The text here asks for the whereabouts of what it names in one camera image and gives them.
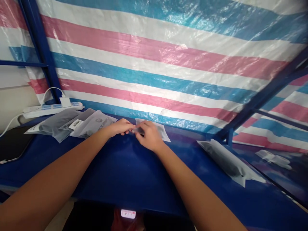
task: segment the white cable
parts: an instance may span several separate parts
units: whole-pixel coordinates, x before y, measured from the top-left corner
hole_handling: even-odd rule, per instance
[[[56,88],[56,87],[50,87],[50,88],[48,88],[48,89],[45,91],[44,96],[43,96],[43,103],[41,104],[41,106],[44,104],[44,99],[45,99],[45,95],[46,95],[47,91],[49,91],[49,90],[52,89],[52,88]],[[58,89],[58,90],[61,91],[62,97],[65,97],[65,94],[63,93],[63,91],[62,91],[60,88],[56,88],[56,89]],[[0,138],[4,135],[4,133],[7,132],[8,128],[9,128],[9,126],[11,125],[11,123],[13,122],[13,120],[14,120],[15,118],[17,118],[18,116],[21,116],[21,115],[23,115],[23,114],[24,114],[24,113],[21,113],[21,114],[19,114],[19,115],[15,116],[14,118],[11,119],[11,121],[9,122],[9,124],[7,125],[7,127],[5,128],[5,130],[3,131],[3,133],[0,135]]]
[[[4,135],[4,133],[6,133],[6,131],[8,130],[8,128],[9,128],[9,126],[11,125],[11,123],[13,122],[13,120],[14,120],[15,118],[17,118],[18,116],[23,115],[23,114],[24,114],[24,113],[21,113],[21,114],[19,114],[19,115],[15,116],[14,118],[11,119],[11,121],[10,121],[9,124],[7,125],[6,129],[5,129],[5,130],[3,131],[3,133],[0,135],[0,138]]]
[[[45,95],[46,95],[47,91],[49,91],[49,90],[52,89],[52,88],[56,88],[56,87],[50,87],[50,88],[48,88],[48,89],[45,91],[44,96],[43,96],[43,99],[42,99],[43,102],[41,103],[41,106],[44,104],[44,99],[45,99]],[[56,89],[58,89],[58,90],[61,91],[62,97],[65,96],[65,94],[63,93],[63,91],[62,91],[60,88],[56,88]]]

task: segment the floor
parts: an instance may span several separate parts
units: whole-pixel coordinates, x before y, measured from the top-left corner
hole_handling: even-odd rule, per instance
[[[64,224],[73,209],[74,201],[68,201],[60,212],[52,219],[45,231],[62,231]]]

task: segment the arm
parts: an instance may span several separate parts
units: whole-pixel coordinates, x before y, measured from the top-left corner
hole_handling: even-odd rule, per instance
[[[134,127],[121,119],[96,132],[37,173],[0,205],[0,230],[44,230],[70,198],[107,140],[119,133],[128,134]]]
[[[145,136],[136,133],[140,144],[152,150],[170,175],[198,231],[246,230],[229,208],[162,141],[150,121],[138,124]]]

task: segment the forearm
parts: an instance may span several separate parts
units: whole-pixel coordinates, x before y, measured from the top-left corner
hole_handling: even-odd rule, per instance
[[[229,208],[166,145],[155,151],[199,231],[246,230]]]
[[[108,132],[100,130],[31,178],[0,206],[0,227],[33,222],[30,226],[33,229],[39,221],[36,228],[44,229],[71,197],[89,164],[108,139]]]

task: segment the hand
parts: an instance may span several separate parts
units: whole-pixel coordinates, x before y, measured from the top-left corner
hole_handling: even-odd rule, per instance
[[[117,122],[106,127],[106,130],[110,137],[113,137],[117,134],[125,135],[131,132],[136,125],[131,124],[126,119],[120,119]]]
[[[166,145],[161,139],[155,124],[151,121],[142,121],[136,127],[141,127],[144,130],[144,137],[142,137],[139,132],[135,132],[136,138],[142,146],[153,152],[157,152]]]

